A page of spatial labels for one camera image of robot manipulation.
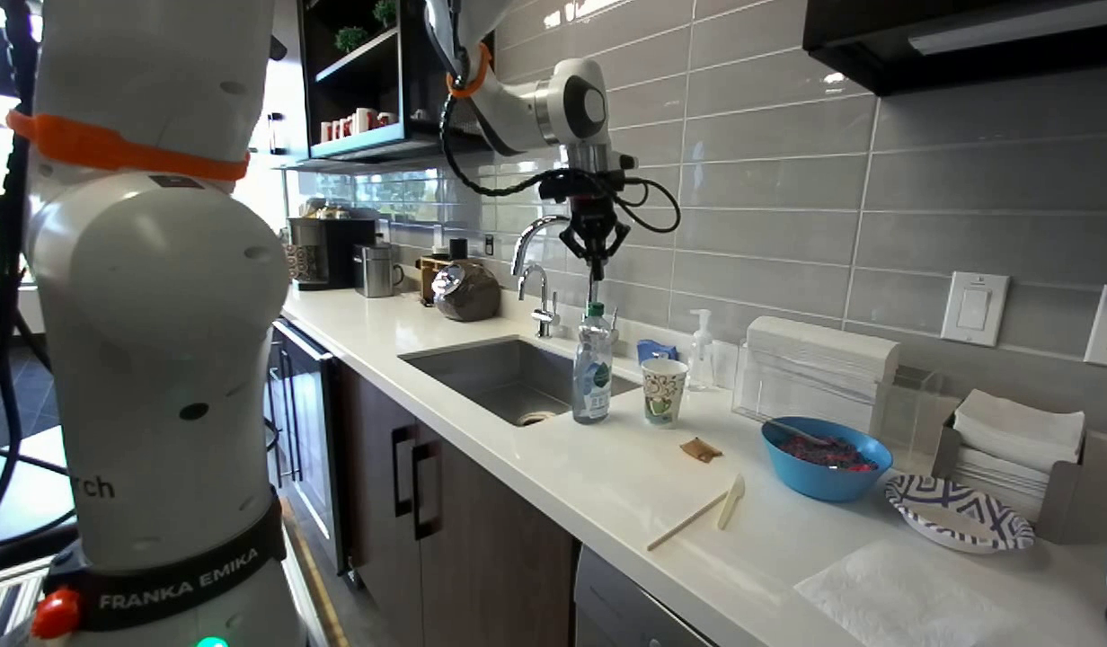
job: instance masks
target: plate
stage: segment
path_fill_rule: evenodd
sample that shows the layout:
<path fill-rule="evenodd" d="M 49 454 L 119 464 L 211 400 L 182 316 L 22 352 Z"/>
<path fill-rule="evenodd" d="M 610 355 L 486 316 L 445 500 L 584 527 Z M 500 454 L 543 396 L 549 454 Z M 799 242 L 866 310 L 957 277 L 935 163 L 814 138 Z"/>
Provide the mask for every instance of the plate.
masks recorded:
<path fill-rule="evenodd" d="M 882 500 L 930 544 L 959 553 L 1013 553 L 1035 544 L 1035 533 L 1007 502 L 922 474 L 882 478 Z"/>

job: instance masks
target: subway tile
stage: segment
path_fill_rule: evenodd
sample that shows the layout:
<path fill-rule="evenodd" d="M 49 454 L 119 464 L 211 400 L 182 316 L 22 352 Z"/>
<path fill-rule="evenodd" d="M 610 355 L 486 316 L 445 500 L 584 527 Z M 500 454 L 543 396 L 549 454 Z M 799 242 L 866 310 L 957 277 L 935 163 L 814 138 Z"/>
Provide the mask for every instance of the subway tile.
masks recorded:
<path fill-rule="evenodd" d="M 549 236 L 545 265 L 554 274 L 584 274 L 584 262 L 576 260 L 557 236 Z M 676 256 L 669 248 L 640 248 L 621 244 L 613 260 L 608 260 L 603 277 L 621 284 L 650 284 L 657 290 L 673 287 Z"/>
<path fill-rule="evenodd" d="M 688 69 L 755 56 L 801 42 L 804 0 L 735 3 L 711 23 L 692 23 Z"/>
<path fill-rule="evenodd" d="M 1039 352 L 1084 355 L 1097 301 L 1097 287 L 1043 287 L 1013 279 L 999 343 Z"/>
<path fill-rule="evenodd" d="M 673 287 L 676 253 L 626 244 L 608 265 L 608 279 Z"/>
<path fill-rule="evenodd" d="M 549 274 L 549 298 L 557 290 L 557 307 L 584 307 L 589 279 L 583 268 L 576 274 Z"/>
<path fill-rule="evenodd" d="M 543 37 L 543 39 L 493 53 L 500 81 L 549 80 L 561 56 L 565 56 L 565 39 L 557 37 Z"/>
<path fill-rule="evenodd" d="M 709 211 L 681 222 L 681 248 L 767 260 L 846 262 L 854 211 Z"/>
<path fill-rule="evenodd" d="M 603 310 L 618 321 L 669 327 L 669 298 L 673 290 L 660 290 L 652 284 L 626 284 L 626 279 L 603 284 Z"/>
<path fill-rule="evenodd" d="M 854 268 L 846 321 L 906 331 L 940 331 L 947 277 Z"/>
<path fill-rule="evenodd" d="M 876 151 L 1107 138 L 1107 69 L 879 101 Z"/>
<path fill-rule="evenodd" d="M 510 15 L 500 29 L 493 29 L 493 42 L 505 49 L 549 37 L 557 29 L 565 32 L 565 24 L 554 24 L 554 17 L 561 23 L 561 11 L 565 0 L 510 0 Z"/>
<path fill-rule="evenodd" d="M 860 262 L 1107 284 L 1107 214 L 866 211 Z"/>
<path fill-rule="evenodd" d="M 801 49 L 688 72 L 688 114 L 866 93 Z"/>
<path fill-rule="evenodd" d="M 608 86 L 646 81 L 686 72 L 688 29 L 673 29 L 652 39 L 640 39 L 618 49 L 603 49 L 591 61 Z"/>
<path fill-rule="evenodd" d="M 681 122 L 613 128 L 610 141 L 613 151 L 633 154 L 640 165 L 681 159 Z"/>
<path fill-rule="evenodd" d="M 1107 210 L 1107 141 L 876 154 L 874 210 Z"/>
<path fill-rule="evenodd" d="M 589 56 L 596 49 L 621 48 L 628 39 L 643 39 L 650 32 L 664 32 L 688 23 L 686 0 L 613 0 L 610 11 L 596 17 L 576 17 L 566 24 L 566 49 Z"/>
<path fill-rule="evenodd" d="M 1084 429 L 1107 430 L 1107 368 L 879 327 L 869 334 L 900 343 L 900 368 L 946 377 L 952 396 L 984 387 L 1039 411 L 1084 411 Z"/>
<path fill-rule="evenodd" d="M 692 253 L 676 265 L 676 287 L 771 310 L 840 316 L 844 268 Z"/>
<path fill-rule="evenodd" d="M 866 151 L 874 97 L 735 110 L 686 122 L 686 159 L 767 159 Z"/>
<path fill-rule="evenodd" d="M 664 122 L 681 117 L 686 110 L 686 80 L 657 80 L 643 86 L 610 89 L 610 128 L 637 126 L 637 122 Z"/>
<path fill-rule="evenodd" d="M 766 310 L 766 307 L 755 307 L 755 301 L 725 301 L 725 298 L 686 296 L 686 290 L 673 296 L 669 327 L 673 331 L 692 331 L 692 310 L 709 310 L 709 327 L 725 345 L 741 345 L 748 322 L 759 321 L 759 316 L 783 316 L 783 321 L 804 321 L 804 322 L 814 322 L 814 327 L 840 327 L 840 316 L 783 311 L 783 310 Z"/>
<path fill-rule="evenodd" d="M 759 8 L 759 3 L 767 3 L 767 0 L 697 0 L 697 17 L 709 17 L 709 15 L 722 15 L 722 11 L 735 11 L 735 8 Z"/>
<path fill-rule="evenodd" d="M 688 206 L 730 210 L 854 210 L 866 159 L 775 159 L 686 165 Z"/>

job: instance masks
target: range hood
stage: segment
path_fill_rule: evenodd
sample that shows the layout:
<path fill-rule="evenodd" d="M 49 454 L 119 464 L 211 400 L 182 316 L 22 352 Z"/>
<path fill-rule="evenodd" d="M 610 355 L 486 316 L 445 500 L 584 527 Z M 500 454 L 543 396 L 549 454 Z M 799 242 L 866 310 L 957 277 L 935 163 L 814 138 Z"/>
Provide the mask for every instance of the range hood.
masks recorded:
<path fill-rule="evenodd" d="M 874 93 L 1107 63 L 1107 0 L 809 0 L 804 49 Z"/>

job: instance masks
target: kitchen counter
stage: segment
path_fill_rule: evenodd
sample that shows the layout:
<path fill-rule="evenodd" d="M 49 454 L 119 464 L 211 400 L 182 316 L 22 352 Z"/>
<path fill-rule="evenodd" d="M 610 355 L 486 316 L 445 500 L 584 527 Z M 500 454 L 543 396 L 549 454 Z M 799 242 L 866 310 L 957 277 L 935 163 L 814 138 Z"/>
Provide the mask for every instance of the kitchen counter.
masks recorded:
<path fill-rule="evenodd" d="M 852 647 L 921 636 L 935 643 L 987 636 L 979 643 L 1013 647 L 1107 643 L 1107 545 L 1039 544 L 1013 558 L 964 558 L 911 537 L 876 497 L 846 506 L 804 500 L 775 483 L 759 425 L 734 418 L 725 393 L 686 393 L 681 425 L 673 430 L 640 419 L 640 387 L 613 396 L 610 418 L 591 429 L 571 412 L 510 429 L 397 359 L 487 338 L 525 338 L 571 355 L 571 343 L 535 338 L 518 301 L 504 301 L 500 321 L 451 322 L 419 310 L 413 296 L 295 290 L 285 316 L 722 647 Z M 660 464 L 692 435 L 725 454 L 716 471 L 741 474 L 745 500 L 725 527 L 711 506 L 646 551 L 633 527 L 652 519 L 657 500 L 686 490 Z"/>

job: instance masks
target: blue bowl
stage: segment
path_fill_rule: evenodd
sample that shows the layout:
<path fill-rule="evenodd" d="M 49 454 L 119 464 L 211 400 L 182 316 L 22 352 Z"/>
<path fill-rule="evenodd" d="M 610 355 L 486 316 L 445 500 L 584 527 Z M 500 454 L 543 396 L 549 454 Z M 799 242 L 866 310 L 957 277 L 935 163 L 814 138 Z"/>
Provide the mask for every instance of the blue bowl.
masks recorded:
<path fill-rule="evenodd" d="M 862 460 L 869 460 L 874 471 L 844 471 L 844 468 L 821 468 L 821 464 L 801 460 L 781 446 L 790 435 L 783 429 L 799 429 L 801 435 L 812 435 L 812 438 L 840 438 Z M 862 500 L 879 483 L 879 474 L 892 468 L 892 448 L 882 441 L 846 425 L 833 425 L 820 418 L 771 418 L 760 425 L 760 438 L 766 438 L 766 454 L 767 454 L 775 478 L 809 500 L 825 500 L 825 502 Z"/>

